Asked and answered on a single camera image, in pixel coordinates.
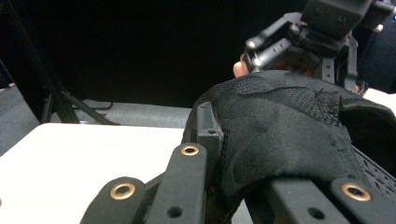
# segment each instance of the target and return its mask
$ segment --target black metal bracket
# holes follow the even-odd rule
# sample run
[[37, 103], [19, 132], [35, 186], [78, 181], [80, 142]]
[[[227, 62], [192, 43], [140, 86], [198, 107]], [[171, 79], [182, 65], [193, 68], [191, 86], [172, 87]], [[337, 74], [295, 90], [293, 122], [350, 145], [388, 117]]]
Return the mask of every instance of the black metal bracket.
[[205, 223], [206, 149], [182, 144], [166, 171], [146, 185], [122, 177], [106, 184], [81, 223]]
[[245, 199], [254, 223], [349, 223], [310, 180], [276, 179]]
[[358, 43], [351, 30], [358, 24], [377, 30], [394, 12], [395, 6], [382, 1], [310, 0], [303, 14], [287, 13], [250, 38], [243, 61], [249, 73], [290, 70], [364, 94], [366, 85], [357, 85]]
[[196, 143], [207, 149], [206, 183], [217, 183], [219, 171], [219, 154], [223, 143], [222, 132], [213, 111], [212, 104], [205, 102], [197, 107], [197, 139]]

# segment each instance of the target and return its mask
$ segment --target glove knuckle padding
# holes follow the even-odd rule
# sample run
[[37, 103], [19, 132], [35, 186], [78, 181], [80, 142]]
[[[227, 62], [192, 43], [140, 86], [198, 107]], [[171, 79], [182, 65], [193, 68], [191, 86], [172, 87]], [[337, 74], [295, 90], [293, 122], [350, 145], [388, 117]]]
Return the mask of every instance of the glove knuckle padding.
[[[240, 77], [213, 87], [195, 104], [186, 130], [196, 129], [196, 106], [207, 101], [225, 133], [220, 188], [208, 203], [221, 206], [222, 213], [208, 211], [209, 219], [216, 222], [229, 219], [250, 189], [271, 178], [306, 177], [320, 185], [345, 177], [366, 181], [344, 122], [363, 144], [368, 142], [364, 135], [375, 132], [361, 128], [380, 123], [377, 128], [387, 129], [388, 138], [377, 144], [386, 140], [395, 146], [391, 139], [396, 125], [390, 110], [330, 83], [284, 71]], [[354, 119], [365, 121], [363, 127]]]

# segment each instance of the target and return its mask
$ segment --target white table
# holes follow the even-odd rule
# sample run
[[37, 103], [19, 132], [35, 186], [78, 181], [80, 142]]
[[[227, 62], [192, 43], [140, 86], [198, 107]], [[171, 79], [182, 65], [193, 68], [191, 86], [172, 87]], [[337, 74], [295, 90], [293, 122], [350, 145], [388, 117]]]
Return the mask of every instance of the white table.
[[182, 129], [45, 124], [0, 157], [0, 223], [79, 223], [121, 176], [161, 174]]

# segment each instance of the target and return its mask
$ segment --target mounting hole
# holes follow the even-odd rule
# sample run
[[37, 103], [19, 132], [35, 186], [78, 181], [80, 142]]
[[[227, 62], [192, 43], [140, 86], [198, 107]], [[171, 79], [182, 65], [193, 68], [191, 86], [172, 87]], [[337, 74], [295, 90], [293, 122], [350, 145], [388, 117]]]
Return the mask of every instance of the mounting hole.
[[311, 217], [322, 220], [324, 219], [324, 213], [317, 208], [308, 208], [308, 213]]
[[368, 202], [371, 200], [370, 193], [356, 184], [345, 184], [341, 187], [341, 190], [356, 201]]
[[131, 197], [134, 194], [135, 187], [130, 183], [123, 183], [114, 186], [110, 191], [110, 196], [114, 200], [124, 200]]
[[181, 207], [171, 207], [168, 209], [168, 212], [166, 213], [168, 215], [168, 217], [171, 218], [177, 218], [177, 217], [181, 217], [181, 215], [183, 215], [183, 209], [181, 209]]
[[181, 153], [185, 156], [194, 156], [198, 154], [199, 149], [198, 147], [183, 147], [181, 149]]

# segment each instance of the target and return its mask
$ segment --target tripod leg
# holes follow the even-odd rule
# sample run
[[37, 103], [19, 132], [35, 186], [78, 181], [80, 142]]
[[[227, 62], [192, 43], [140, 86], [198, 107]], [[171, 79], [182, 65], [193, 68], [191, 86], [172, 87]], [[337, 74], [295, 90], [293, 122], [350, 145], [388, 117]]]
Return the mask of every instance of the tripod leg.
[[50, 116], [52, 114], [53, 108], [53, 98], [52, 94], [46, 99], [46, 103], [44, 104], [43, 115], [41, 116], [40, 123], [48, 123], [50, 122]]
[[61, 90], [61, 94], [63, 95], [64, 99], [70, 102], [71, 104], [75, 105], [79, 109], [81, 109], [83, 112], [91, 116], [92, 118], [96, 119], [98, 122], [101, 124], [106, 124], [106, 125], [118, 125], [117, 123], [114, 123], [105, 117], [103, 117], [101, 114], [98, 112], [94, 111], [92, 108], [81, 102], [78, 98], [74, 97], [70, 92], [66, 90]]

